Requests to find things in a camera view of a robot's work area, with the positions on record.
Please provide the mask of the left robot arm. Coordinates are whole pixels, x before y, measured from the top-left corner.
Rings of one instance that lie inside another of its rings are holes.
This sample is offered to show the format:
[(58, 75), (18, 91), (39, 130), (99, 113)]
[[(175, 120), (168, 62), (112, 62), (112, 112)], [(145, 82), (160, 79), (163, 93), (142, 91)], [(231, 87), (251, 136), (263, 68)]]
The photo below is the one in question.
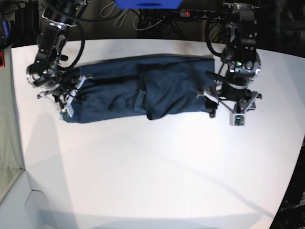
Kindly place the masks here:
[[(262, 95), (250, 91), (248, 85), (261, 71), (260, 57), (256, 51), (257, 21), (255, 9), (257, 4), (251, 0), (223, 0), (222, 9), (210, 14), (204, 28), (204, 39), (212, 55), (221, 59), (222, 66), (227, 66), (225, 76), (220, 72), (206, 72), (213, 79), (214, 85), (206, 92), (219, 103), (234, 103), (227, 109), (231, 113), (233, 126), (242, 126), (246, 112), (255, 110), (256, 99)], [(210, 38), (212, 21), (224, 22), (224, 43), (222, 52), (213, 49)]]

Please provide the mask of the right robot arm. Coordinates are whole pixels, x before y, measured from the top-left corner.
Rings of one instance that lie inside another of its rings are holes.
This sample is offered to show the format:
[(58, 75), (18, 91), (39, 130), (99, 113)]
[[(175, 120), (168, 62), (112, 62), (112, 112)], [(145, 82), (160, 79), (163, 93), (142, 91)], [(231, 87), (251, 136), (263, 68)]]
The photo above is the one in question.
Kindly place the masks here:
[[(85, 46), (84, 31), (79, 21), (87, 5), (87, 0), (47, 0), (42, 17), (48, 25), (37, 40), (38, 52), (34, 63), (27, 67), (27, 82), (43, 91), (37, 98), (48, 99), (58, 109), (58, 114), (72, 117), (73, 102), (82, 103), (86, 97), (80, 88), (86, 80), (76, 68)], [(76, 27), (81, 35), (81, 46), (75, 60), (68, 67), (61, 62), (68, 57), (62, 54), (67, 43), (69, 29)]]

